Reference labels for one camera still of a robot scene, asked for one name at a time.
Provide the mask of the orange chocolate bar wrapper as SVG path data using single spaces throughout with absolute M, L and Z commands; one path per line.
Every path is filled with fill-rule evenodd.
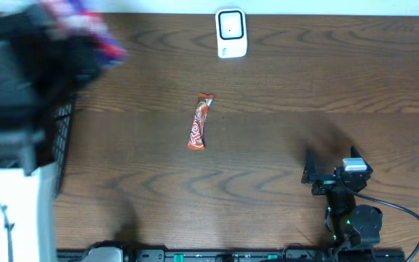
M 204 124 L 207 118 L 208 110 L 214 100 L 213 94 L 199 93 L 196 110 L 191 125 L 188 148 L 191 150 L 204 150 Z

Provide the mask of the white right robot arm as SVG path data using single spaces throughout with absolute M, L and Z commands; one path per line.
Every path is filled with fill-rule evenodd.
M 301 182 L 311 184 L 313 195 L 325 195 L 327 208 L 324 224 L 333 234 L 335 244 L 317 259 L 324 261 L 375 261 L 373 247 L 380 242 L 382 212 L 369 205 L 358 205 L 356 194 L 367 186 L 373 169 L 355 147 L 329 175 L 316 170 L 314 154 L 308 150 Z

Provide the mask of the red purple noodle packet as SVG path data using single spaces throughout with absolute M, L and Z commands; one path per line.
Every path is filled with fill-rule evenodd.
M 111 35 L 98 12 L 81 0 L 41 0 L 62 36 L 86 36 L 93 40 L 96 58 L 102 67 L 114 67 L 127 56 L 126 50 Z

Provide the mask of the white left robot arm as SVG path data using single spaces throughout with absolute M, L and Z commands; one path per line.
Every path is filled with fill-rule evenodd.
M 0 15 L 0 261 L 121 261 L 117 247 L 57 251 L 53 204 L 73 96 L 124 50 L 76 1 Z

